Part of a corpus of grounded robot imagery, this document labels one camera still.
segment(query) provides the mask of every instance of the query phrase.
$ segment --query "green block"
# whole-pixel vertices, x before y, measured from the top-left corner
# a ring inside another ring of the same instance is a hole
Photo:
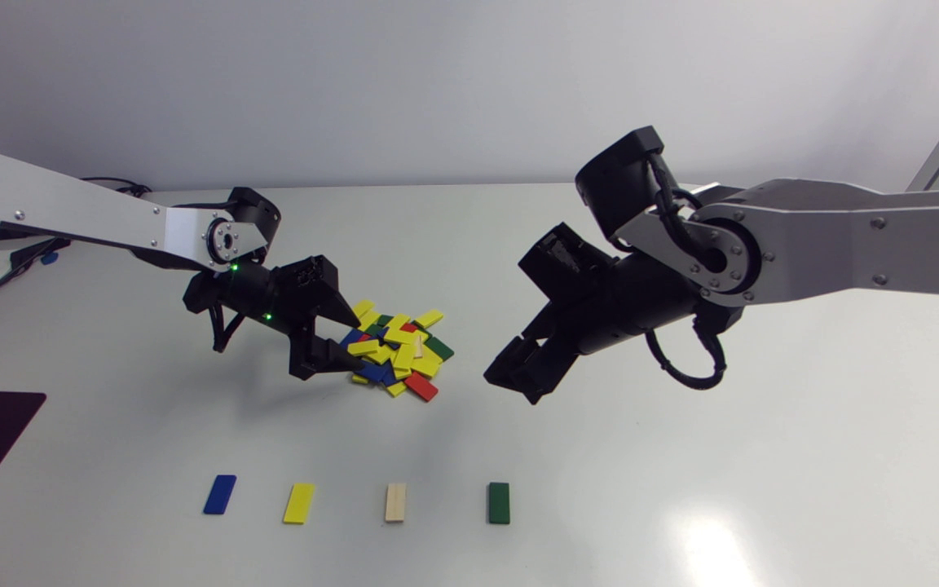
[[[422,342],[422,345],[425,345],[425,348],[437,353],[440,360],[450,360],[450,358],[455,356],[455,351],[447,348],[446,343],[440,342],[440,339],[434,337],[433,334],[430,334],[430,337]]]
[[[509,523],[509,483],[487,484],[487,523]]]

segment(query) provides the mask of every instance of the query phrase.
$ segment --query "wooden block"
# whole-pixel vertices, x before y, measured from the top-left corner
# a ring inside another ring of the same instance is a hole
[[[407,483],[391,483],[386,486],[386,515],[388,523],[402,523],[405,501],[408,497]]]
[[[386,323],[386,327],[389,328],[391,332],[401,330],[401,327],[406,324],[408,320],[410,320],[410,316],[408,315],[397,315]]]
[[[409,390],[415,391],[415,395],[425,401],[430,401],[437,396],[437,387],[433,387],[433,383],[428,382],[418,373],[412,373],[403,382],[407,384]]]
[[[406,386],[405,382],[396,382],[392,384],[392,386],[386,387],[386,390],[389,391],[391,396],[394,396],[394,397],[398,397],[399,395],[405,393],[407,389],[408,389],[408,386]]]
[[[429,328],[440,322],[443,317],[444,314],[440,311],[428,311],[424,315],[418,316],[415,319],[415,324],[419,324],[422,328]]]
[[[354,316],[361,317],[366,315],[370,309],[376,307],[376,303],[372,300],[361,300],[354,306]]]
[[[414,345],[415,335],[399,328],[387,328],[386,334],[383,334],[383,341],[395,342],[398,345]]]
[[[288,506],[284,508],[283,523],[306,523],[306,516],[310,513],[310,502],[313,501],[313,498],[314,486],[312,483],[295,483],[292,486],[292,493],[288,497]]]
[[[379,341],[352,342],[346,347],[346,352],[353,356],[365,356],[377,352],[380,346]]]
[[[423,343],[425,348],[428,348],[437,353],[437,356],[440,357],[440,360],[450,360],[450,358],[455,356],[455,351],[448,348],[446,343],[440,342],[439,338],[431,337],[428,339],[428,341]]]
[[[379,320],[380,313],[376,311],[366,311],[364,316],[358,316],[361,319],[361,325],[358,327],[358,330],[368,332],[368,327],[372,324],[376,324],[376,320]]]
[[[509,483],[487,484],[487,523],[509,523]]]
[[[440,370],[440,361],[437,360],[428,360],[428,358],[415,358],[411,361],[412,371],[420,372],[426,377],[433,378],[436,377],[437,371]]]
[[[401,345],[394,357],[394,369],[410,369],[415,360],[415,346]]]
[[[213,516],[223,516],[223,512],[227,510],[227,503],[231,501],[234,483],[237,482],[237,475],[216,475],[216,480],[212,483],[212,490],[209,490],[209,498],[205,499],[205,508],[201,512]]]

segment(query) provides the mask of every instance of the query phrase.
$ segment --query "white wall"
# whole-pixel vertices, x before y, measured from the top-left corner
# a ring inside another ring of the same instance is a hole
[[[939,297],[750,308],[718,389],[634,341],[531,406],[481,374],[543,304],[528,246],[560,220],[599,241],[572,186],[267,194],[273,263],[324,253],[350,300],[447,312],[439,397],[298,382],[255,324],[217,355],[189,274],[72,246],[0,293],[0,390],[49,396],[0,468],[4,586],[939,584]],[[662,339],[708,367],[687,324]],[[230,509],[202,516],[217,473]],[[510,527],[485,524],[491,480]],[[280,523],[295,482],[305,527]]]
[[[67,174],[566,182],[645,124],[683,181],[903,189],[939,0],[0,2],[0,152]]]

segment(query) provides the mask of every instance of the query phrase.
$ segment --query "pile of blocks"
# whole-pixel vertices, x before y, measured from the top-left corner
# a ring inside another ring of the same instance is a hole
[[[427,330],[440,322],[443,313],[428,311],[411,320],[407,315],[381,315],[375,307],[369,300],[355,305],[361,324],[339,342],[364,365],[351,380],[365,386],[380,384],[394,397],[411,390],[425,401],[432,400],[437,387],[430,379],[444,361],[455,356],[454,350]]]

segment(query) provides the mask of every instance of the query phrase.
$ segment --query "yellow block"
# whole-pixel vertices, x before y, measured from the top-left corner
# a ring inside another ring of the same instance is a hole
[[[379,350],[379,346],[379,341],[373,341],[373,339],[364,342],[351,342],[350,345],[346,347],[346,352],[353,356],[370,355]]]
[[[379,320],[381,313],[376,311],[366,311],[364,316],[358,316],[361,319],[361,325],[358,327],[358,330],[368,330],[369,326],[376,324],[376,320]]]
[[[418,316],[415,319],[415,324],[419,324],[422,328],[429,328],[440,322],[443,317],[444,314],[440,311],[428,311],[424,315]]]
[[[415,334],[412,332],[405,332],[403,330],[390,328],[386,331],[386,335],[383,337],[383,341],[396,342],[399,345],[414,345]]]
[[[394,357],[394,369],[410,369],[415,358],[415,345],[401,345]]]
[[[397,315],[394,316],[394,319],[389,320],[389,322],[386,323],[386,327],[389,328],[391,332],[394,330],[401,330],[401,327],[404,324],[407,324],[408,320],[410,319],[411,316],[408,315]]]
[[[406,386],[405,382],[396,382],[392,384],[392,386],[387,387],[386,390],[389,391],[391,396],[398,397],[399,395],[405,393],[407,388],[408,386]]]
[[[394,349],[391,349],[388,345],[379,345],[379,349],[376,349],[372,354],[366,355],[364,358],[366,360],[372,361],[374,364],[384,364],[386,361],[394,358]]]
[[[376,307],[376,303],[372,300],[361,300],[354,306],[354,315],[357,317],[364,316],[366,312],[374,307]]]
[[[411,361],[411,369],[427,377],[433,377],[440,369],[440,361],[428,360],[428,358],[425,357],[417,358]]]
[[[284,508],[283,523],[306,523],[306,514],[310,513],[310,500],[313,498],[313,483],[295,483],[288,497],[288,506]]]

